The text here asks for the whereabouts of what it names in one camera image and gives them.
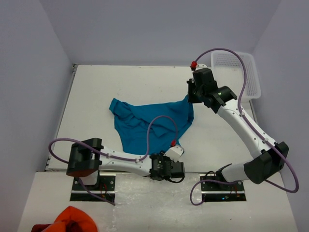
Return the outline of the blue t shirt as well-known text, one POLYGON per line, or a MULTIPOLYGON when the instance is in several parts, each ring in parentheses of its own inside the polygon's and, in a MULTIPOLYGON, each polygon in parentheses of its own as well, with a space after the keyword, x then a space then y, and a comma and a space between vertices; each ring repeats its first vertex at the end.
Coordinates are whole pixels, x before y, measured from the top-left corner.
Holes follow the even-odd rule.
POLYGON ((140 106, 114 98, 109 110, 114 115, 114 128, 123 151, 136 155, 146 153, 147 130, 150 130, 148 154, 158 153, 168 150, 173 141, 178 144, 194 120, 188 96, 181 101, 140 106))

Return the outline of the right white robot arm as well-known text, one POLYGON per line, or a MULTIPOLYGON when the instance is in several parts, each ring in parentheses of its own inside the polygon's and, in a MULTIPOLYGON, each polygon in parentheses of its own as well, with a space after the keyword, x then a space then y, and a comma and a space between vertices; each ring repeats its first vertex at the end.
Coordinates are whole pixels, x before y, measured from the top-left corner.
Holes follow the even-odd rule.
POLYGON ((228 164, 219 169, 216 186, 228 189, 234 181, 251 180, 255 184, 266 181, 284 166, 289 147, 285 142, 277 143, 269 137, 238 106, 236 94, 227 86, 218 87, 211 69, 202 68, 193 72, 188 81, 188 101, 203 103, 224 119, 246 145, 252 160, 240 164, 228 164))

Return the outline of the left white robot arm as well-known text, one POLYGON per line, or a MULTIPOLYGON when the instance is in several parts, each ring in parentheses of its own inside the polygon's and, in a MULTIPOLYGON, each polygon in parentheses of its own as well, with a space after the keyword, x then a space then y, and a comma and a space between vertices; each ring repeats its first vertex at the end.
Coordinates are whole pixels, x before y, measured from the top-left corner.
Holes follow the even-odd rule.
POLYGON ((167 152, 135 155, 109 149, 102 145, 101 139, 92 138, 76 141, 71 146, 66 174, 80 178, 90 190, 100 186, 98 173, 102 170, 129 172, 155 181, 176 183, 175 179, 182 181, 185 178, 184 163, 178 161, 183 153, 183 148, 176 145, 167 152))

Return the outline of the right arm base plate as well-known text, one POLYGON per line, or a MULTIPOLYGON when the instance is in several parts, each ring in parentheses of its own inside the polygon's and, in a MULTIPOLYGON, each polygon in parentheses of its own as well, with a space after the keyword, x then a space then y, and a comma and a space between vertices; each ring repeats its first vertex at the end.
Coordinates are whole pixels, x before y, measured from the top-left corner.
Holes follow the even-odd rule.
POLYGON ((201 184, 202 201, 207 202, 245 202, 247 201, 243 183, 222 185, 214 182, 201 184))

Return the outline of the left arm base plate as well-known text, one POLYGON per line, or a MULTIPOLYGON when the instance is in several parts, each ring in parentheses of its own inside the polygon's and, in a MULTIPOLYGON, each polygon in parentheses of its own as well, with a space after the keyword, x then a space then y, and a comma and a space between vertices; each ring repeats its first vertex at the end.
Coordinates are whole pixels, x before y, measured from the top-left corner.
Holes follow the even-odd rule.
POLYGON ((87 186, 86 188, 94 197, 90 195, 79 183, 77 178, 73 179, 70 201, 71 202, 102 202, 104 198, 108 202, 115 203, 115 182, 116 174, 104 173, 98 176, 98 181, 95 185, 87 186))

